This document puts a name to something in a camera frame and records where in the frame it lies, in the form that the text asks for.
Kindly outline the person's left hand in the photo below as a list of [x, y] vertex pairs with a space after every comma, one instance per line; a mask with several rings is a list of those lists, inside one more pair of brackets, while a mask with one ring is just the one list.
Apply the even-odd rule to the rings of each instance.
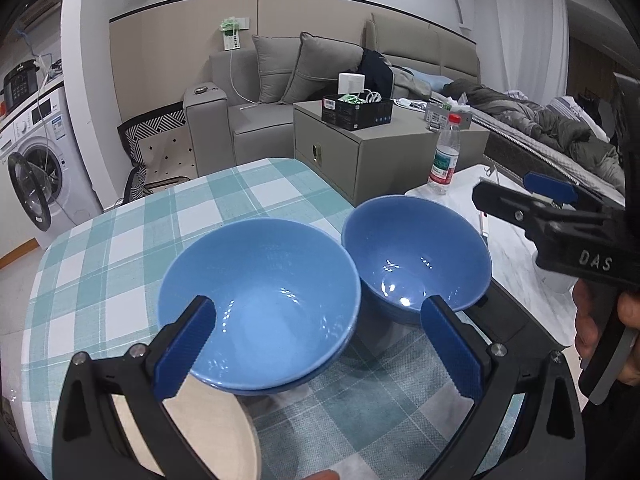
[[340, 475], [335, 470], [326, 469], [311, 474], [304, 480], [340, 480]]

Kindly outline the person's right hand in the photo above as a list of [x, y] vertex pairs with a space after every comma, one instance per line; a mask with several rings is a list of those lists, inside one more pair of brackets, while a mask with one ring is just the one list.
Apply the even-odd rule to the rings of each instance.
[[[600, 339], [600, 332], [592, 311], [594, 310], [592, 295], [587, 283], [579, 280], [573, 289], [574, 304], [577, 307], [575, 318], [575, 347], [581, 359], [589, 360]], [[623, 292], [617, 305], [617, 314], [624, 325], [632, 330], [639, 330], [639, 296]], [[618, 380], [626, 385], [639, 385], [639, 341], [636, 340], [627, 361], [618, 375]]]

